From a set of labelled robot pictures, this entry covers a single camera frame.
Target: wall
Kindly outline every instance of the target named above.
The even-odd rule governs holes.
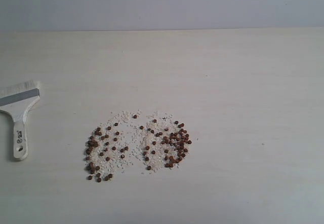
[[[323,26],[324,0],[0,0],[0,31]]]

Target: white table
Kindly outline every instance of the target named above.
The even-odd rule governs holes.
[[[324,222],[324,28],[0,35],[0,86],[42,83],[30,154],[0,115],[1,223]],[[110,112],[167,112],[195,140],[180,169],[85,180]]]

